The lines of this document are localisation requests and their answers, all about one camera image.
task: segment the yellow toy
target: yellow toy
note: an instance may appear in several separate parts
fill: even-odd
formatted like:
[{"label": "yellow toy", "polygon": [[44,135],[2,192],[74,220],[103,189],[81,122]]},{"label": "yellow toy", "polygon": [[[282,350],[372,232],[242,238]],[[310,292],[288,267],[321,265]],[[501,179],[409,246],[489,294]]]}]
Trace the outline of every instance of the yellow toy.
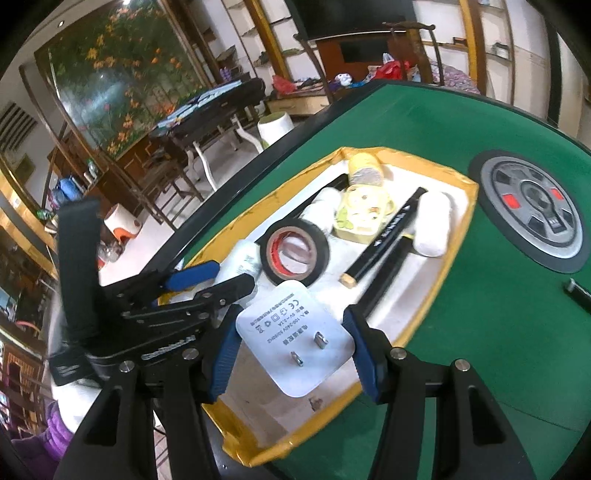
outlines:
[{"label": "yellow toy", "polygon": [[384,188],[352,185],[343,195],[337,210],[335,235],[343,240],[367,245],[393,211],[394,202]]}]

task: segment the air vent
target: air vent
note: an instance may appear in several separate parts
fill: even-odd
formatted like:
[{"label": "air vent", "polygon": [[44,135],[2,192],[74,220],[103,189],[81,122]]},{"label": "air vent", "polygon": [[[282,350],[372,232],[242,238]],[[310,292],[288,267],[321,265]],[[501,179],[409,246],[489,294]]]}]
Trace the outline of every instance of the air vent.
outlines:
[{"label": "air vent", "polygon": [[37,120],[16,103],[7,104],[0,113],[0,151],[18,150],[36,125]]}]

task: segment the floral painting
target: floral painting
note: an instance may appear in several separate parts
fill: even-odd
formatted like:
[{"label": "floral painting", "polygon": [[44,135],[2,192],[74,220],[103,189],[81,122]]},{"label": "floral painting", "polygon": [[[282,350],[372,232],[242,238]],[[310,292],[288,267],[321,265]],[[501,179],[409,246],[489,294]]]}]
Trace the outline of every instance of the floral painting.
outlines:
[{"label": "floral painting", "polygon": [[35,58],[89,144],[113,159],[204,90],[154,0],[95,10]]}]

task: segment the red bag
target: red bag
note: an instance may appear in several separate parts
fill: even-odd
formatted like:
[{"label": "red bag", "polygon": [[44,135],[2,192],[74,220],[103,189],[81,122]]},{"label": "red bag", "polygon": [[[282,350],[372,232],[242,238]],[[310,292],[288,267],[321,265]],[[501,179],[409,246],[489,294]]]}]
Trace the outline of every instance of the red bag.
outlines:
[{"label": "red bag", "polygon": [[[406,68],[407,72],[410,70],[410,63],[406,60],[404,60],[404,68]],[[380,68],[376,70],[374,78],[387,80],[402,80],[402,68],[400,68],[400,62],[398,60],[394,60],[384,63]]]},{"label": "red bag", "polygon": [[279,75],[273,75],[273,87],[282,95],[287,95],[288,93],[293,93],[297,90],[295,84],[291,83],[289,80],[285,80]]}]

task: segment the small figurine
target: small figurine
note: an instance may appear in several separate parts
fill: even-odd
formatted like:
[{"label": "small figurine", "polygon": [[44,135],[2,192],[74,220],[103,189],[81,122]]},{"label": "small figurine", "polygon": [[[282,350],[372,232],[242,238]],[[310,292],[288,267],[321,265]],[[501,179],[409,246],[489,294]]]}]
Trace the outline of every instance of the small figurine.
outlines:
[{"label": "small figurine", "polygon": [[353,83],[353,77],[349,73],[339,73],[335,77],[335,81],[339,82],[343,87],[348,87]]}]

